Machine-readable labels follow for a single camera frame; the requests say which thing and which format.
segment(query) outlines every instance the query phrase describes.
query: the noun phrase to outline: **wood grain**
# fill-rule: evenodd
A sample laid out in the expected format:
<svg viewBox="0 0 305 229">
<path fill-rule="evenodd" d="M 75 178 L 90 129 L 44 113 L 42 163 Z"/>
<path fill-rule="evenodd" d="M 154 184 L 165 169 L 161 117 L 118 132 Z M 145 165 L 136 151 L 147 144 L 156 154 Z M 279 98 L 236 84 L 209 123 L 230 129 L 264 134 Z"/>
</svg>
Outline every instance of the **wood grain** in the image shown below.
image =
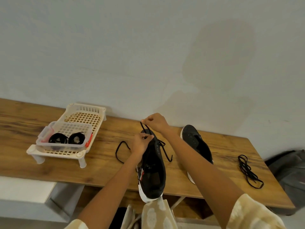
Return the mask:
<svg viewBox="0 0 305 229">
<path fill-rule="evenodd" d="M 0 99 L 0 175 L 105 186 L 122 166 L 115 158 L 119 142 L 125 140 L 130 143 L 133 135 L 142 130 L 139 121 L 107 116 L 91 150 L 85 156 L 87 166 L 84 169 L 79 167 L 77 160 L 72 159 L 46 158 L 43 164 L 36 164 L 35 160 L 26 154 L 26 150 L 35 144 L 41 130 L 51 121 L 57 120 L 64 111 L 62 108 Z M 181 128 L 173 128 L 175 133 L 180 133 Z M 211 149 L 215 166 L 249 196 L 266 206 L 294 207 L 247 138 L 203 131 L 200 131 L 200 134 Z M 164 194 L 202 198 L 199 190 L 187 178 L 187 172 L 177 160 L 170 144 L 160 134 L 156 133 L 156 136 L 166 142 L 167 154 L 173 154 L 171 163 L 163 154 L 166 167 Z M 129 154 L 130 151 L 122 145 L 119 151 L 120 159 L 126 160 Z M 257 190 L 247 184 L 238 168 L 237 157 L 240 154 L 248 157 L 253 172 L 265 182 L 262 189 Z M 136 173 L 128 189 L 138 190 Z"/>
</svg>

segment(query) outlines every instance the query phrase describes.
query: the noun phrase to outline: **gray bag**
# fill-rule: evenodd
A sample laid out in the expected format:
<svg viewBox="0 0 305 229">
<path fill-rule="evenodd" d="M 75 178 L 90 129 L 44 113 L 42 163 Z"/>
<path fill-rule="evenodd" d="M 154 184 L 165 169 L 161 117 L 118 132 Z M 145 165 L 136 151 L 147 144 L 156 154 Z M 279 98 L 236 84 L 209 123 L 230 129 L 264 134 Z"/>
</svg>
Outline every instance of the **gray bag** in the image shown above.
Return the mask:
<svg viewBox="0 0 305 229">
<path fill-rule="evenodd" d="M 270 161 L 266 164 L 295 205 L 295 209 L 270 209 L 276 214 L 293 215 L 305 206 L 305 150 L 289 151 Z"/>
</svg>

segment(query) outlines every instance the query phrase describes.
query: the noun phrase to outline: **white wall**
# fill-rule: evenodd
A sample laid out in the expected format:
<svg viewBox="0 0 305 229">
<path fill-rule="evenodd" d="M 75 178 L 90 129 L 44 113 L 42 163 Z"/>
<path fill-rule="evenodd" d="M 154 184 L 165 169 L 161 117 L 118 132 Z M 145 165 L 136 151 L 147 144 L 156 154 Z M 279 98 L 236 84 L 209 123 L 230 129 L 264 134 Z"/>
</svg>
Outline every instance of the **white wall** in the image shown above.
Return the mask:
<svg viewBox="0 0 305 229">
<path fill-rule="evenodd" d="M 304 147 L 305 0 L 0 0 L 0 97 Z"/>
</svg>

